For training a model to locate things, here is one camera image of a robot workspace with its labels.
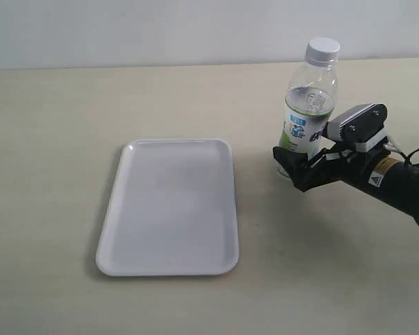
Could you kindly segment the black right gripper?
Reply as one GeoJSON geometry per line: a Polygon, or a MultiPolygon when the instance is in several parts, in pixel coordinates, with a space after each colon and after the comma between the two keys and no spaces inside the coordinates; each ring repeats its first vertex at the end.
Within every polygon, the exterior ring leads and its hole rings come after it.
{"type": "Polygon", "coordinates": [[[309,189],[342,181],[362,192],[369,192],[368,182],[374,166],[389,156],[385,137],[366,153],[353,151],[345,142],[336,142],[330,149],[322,149],[308,160],[307,154],[274,147],[273,157],[286,171],[296,189],[309,189]]]}

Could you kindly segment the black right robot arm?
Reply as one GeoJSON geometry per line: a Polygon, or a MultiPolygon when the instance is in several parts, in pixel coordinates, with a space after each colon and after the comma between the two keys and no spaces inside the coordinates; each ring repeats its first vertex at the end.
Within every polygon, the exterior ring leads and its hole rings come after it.
{"type": "Polygon", "coordinates": [[[367,153],[347,142],[335,142],[313,158],[281,147],[273,148],[275,161],[302,192],[342,181],[411,216],[419,226],[419,164],[390,157],[380,141],[367,153]]]}

